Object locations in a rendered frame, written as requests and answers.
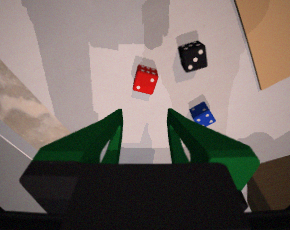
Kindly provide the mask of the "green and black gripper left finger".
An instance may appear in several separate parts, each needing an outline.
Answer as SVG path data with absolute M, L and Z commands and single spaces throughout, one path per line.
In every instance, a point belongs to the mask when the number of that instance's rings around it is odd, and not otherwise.
M 109 141 L 101 163 L 119 164 L 122 133 L 122 109 L 117 109 L 102 120 L 41 147 L 32 161 L 100 163 L 101 152 Z

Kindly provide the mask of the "blue die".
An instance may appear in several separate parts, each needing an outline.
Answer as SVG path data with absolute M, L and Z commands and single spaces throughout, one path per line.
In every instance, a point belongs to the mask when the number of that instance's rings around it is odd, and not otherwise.
M 189 111 L 191 113 L 194 122 L 197 122 L 205 127 L 216 122 L 214 116 L 212 115 L 211 111 L 209 110 L 205 102 L 196 105 Z

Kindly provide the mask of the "red die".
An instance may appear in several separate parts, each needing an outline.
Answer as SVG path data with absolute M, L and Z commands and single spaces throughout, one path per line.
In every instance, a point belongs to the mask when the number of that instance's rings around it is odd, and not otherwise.
M 136 79 L 135 79 L 136 78 Z M 158 80 L 156 69 L 138 65 L 133 90 L 152 95 Z

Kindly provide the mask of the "black die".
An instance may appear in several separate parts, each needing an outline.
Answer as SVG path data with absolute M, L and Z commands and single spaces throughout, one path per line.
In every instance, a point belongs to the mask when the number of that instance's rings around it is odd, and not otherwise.
M 181 65 L 186 73 L 208 66 L 206 47 L 199 41 L 194 41 L 178 47 Z

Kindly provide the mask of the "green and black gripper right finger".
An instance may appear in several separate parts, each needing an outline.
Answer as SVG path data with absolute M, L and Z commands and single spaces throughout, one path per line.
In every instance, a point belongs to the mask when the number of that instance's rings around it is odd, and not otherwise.
M 260 165 L 250 146 L 196 123 L 172 108 L 168 108 L 167 130 L 172 163 L 222 163 L 239 191 Z M 181 141 L 190 153 L 190 160 Z

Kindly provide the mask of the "tan flat mat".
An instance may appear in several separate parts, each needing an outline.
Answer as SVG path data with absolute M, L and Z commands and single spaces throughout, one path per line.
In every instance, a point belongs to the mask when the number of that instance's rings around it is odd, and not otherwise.
M 260 90 L 290 76 L 290 0 L 234 0 Z

